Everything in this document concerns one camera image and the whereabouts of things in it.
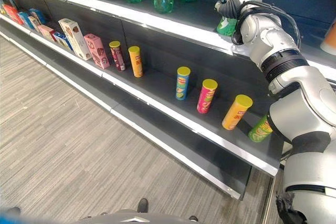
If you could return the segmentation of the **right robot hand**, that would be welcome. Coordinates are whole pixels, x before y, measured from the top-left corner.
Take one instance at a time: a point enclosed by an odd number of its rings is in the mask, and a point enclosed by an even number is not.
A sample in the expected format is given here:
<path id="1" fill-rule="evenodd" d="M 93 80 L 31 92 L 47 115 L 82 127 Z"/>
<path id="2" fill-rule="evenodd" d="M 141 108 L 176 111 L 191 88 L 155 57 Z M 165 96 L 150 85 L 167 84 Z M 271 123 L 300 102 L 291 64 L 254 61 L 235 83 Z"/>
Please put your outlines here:
<path id="1" fill-rule="evenodd" d="M 240 6 L 240 0 L 218 0 L 214 8 L 223 17 L 236 19 Z"/>

